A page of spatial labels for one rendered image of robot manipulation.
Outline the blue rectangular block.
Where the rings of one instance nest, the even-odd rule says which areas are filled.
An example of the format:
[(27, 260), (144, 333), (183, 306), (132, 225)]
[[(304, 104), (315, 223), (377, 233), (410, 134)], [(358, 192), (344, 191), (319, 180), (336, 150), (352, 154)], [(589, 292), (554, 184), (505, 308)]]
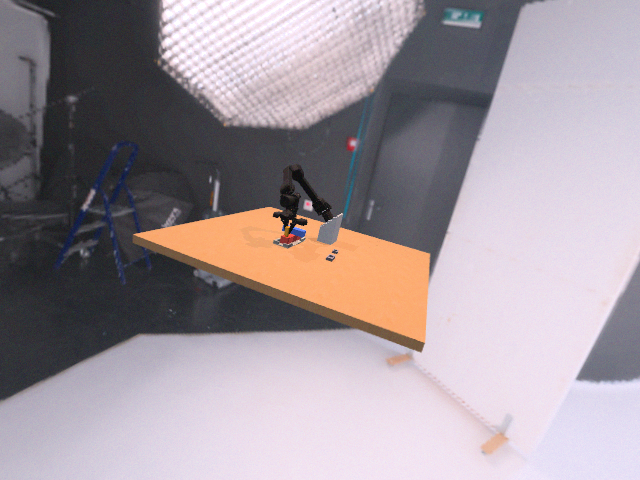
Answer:
[[(282, 231), (285, 232), (284, 225), (282, 227)], [(306, 235), (306, 230), (294, 227), (290, 234), (293, 234), (299, 237), (304, 237)]]

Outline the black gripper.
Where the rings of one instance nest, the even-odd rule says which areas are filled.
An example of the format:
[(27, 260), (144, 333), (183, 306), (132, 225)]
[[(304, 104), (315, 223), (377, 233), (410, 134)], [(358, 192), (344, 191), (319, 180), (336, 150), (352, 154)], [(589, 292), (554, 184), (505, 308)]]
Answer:
[[(298, 207), (292, 207), (292, 206), (291, 206), (291, 207), (289, 207), (289, 210), (291, 210), (291, 211), (292, 211), (292, 209), (293, 209), (293, 211), (294, 211), (294, 213), (295, 213), (295, 216), (294, 216), (294, 219), (292, 219), (292, 222), (290, 223), (290, 228), (289, 228), (289, 233), (288, 233), (288, 234), (290, 234), (290, 233), (291, 233), (291, 231), (293, 230), (293, 228), (294, 228), (297, 224), (298, 224), (298, 225), (301, 225), (301, 226), (305, 226), (305, 225), (307, 225), (307, 223), (308, 223), (307, 219), (303, 219), (303, 218), (299, 218), (299, 219), (297, 219), (297, 218), (296, 218), (296, 217), (297, 217), (297, 215), (296, 215), (296, 214), (297, 214)], [(275, 217), (275, 218), (280, 217), (280, 213), (281, 213), (280, 211), (274, 212), (274, 213), (273, 213), (273, 217)], [(289, 220), (288, 220), (288, 221), (284, 221), (283, 219), (281, 219), (280, 221), (282, 221), (282, 222), (283, 222), (284, 230), (285, 230), (285, 227), (287, 227), (287, 226), (288, 226), (288, 224), (289, 224)]]

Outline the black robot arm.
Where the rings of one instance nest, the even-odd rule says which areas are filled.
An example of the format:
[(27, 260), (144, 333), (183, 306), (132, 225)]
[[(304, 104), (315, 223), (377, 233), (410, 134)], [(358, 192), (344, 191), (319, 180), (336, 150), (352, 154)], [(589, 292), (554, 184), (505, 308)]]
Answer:
[(334, 218), (332, 213), (330, 212), (330, 209), (332, 208), (331, 205), (316, 194), (308, 181), (305, 179), (304, 171), (299, 164), (288, 165), (283, 169), (283, 172), (283, 183), (280, 186), (280, 205), (287, 208), (280, 213), (280, 219), (283, 219), (284, 221), (294, 219), (295, 213), (293, 209), (292, 211), (289, 210), (289, 207), (298, 207), (299, 199), (301, 198), (299, 193), (292, 194), (295, 191), (295, 186), (292, 183), (292, 179), (298, 181), (301, 187), (310, 197), (310, 199), (312, 200), (312, 207), (319, 216), (322, 215), (326, 222)]

